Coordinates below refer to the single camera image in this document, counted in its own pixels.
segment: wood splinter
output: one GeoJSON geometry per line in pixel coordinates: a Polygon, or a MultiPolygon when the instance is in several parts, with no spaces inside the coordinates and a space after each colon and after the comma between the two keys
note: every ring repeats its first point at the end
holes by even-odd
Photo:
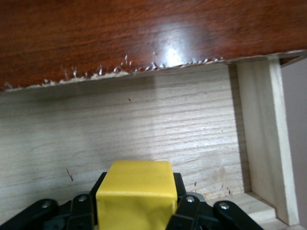
{"type": "Polygon", "coordinates": [[[73,177],[72,175],[69,173],[68,169],[66,169],[67,173],[68,173],[68,176],[71,178],[71,181],[73,181],[73,177]]]}

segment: bolt head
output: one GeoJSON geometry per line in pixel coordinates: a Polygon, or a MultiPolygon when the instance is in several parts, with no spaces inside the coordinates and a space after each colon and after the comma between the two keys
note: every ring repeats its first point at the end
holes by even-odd
{"type": "Polygon", "coordinates": [[[79,200],[79,202],[83,202],[86,199],[87,199],[86,196],[82,195],[81,197],[79,197],[78,200],[79,200]]]}
{"type": "Polygon", "coordinates": [[[50,206],[50,202],[49,201],[45,201],[42,205],[42,208],[47,208],[50,206]]]}
{"type": "Polygon", "coordinates": [[[224,209],[224,210],[229,209],[229,205],[226,204],[225,202],[220,203],[219,206],[221,207],[221,209],[224,209]]]}
{"type": "Polygon", "coordinates": [[[191,195],[187,196],[186,199],[189,203],[193,203],[195,201],[194,197],[192,197],[191,195]]]}

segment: yellow block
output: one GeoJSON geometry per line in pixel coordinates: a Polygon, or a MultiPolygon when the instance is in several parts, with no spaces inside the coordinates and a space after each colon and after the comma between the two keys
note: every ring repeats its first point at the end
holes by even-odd
{"type": "Polygon", "coordinates": [[[177,208],[166,161],[116,161],[97,193],[99,230],[165,230],[177,208]]]}

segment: plywood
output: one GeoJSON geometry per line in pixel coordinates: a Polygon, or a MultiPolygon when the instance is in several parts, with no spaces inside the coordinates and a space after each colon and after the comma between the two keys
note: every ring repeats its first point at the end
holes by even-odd
{"type": "Polygon", "coordinates": [[[307,50],[306,12],[305,0],[2,0],[0,91],[115,69],[295,55],[307,50]]]}
{"type": "Polygon", "coordinates": [[[298,223],[281,69],[277,58],[237,65],[252,191],[298,223]]]}
{"type": "Polygon", "coordinates": [[[139,77],[0,94],[0,223],[41,198],[90,190],[119,159],[170,161],[206,198],[250,190],[234,70],[139,77]]]}

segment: wooden drawer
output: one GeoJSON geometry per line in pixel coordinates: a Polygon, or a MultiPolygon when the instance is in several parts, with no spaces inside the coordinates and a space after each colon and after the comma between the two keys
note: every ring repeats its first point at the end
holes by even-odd
{"type": "Polygon", "coordinates": [[[0,223],[90,190],[120,159],[169,161],[187,190],[234,201],[264,229],[299,223],[277,58],[0,97],[0,223]]]}

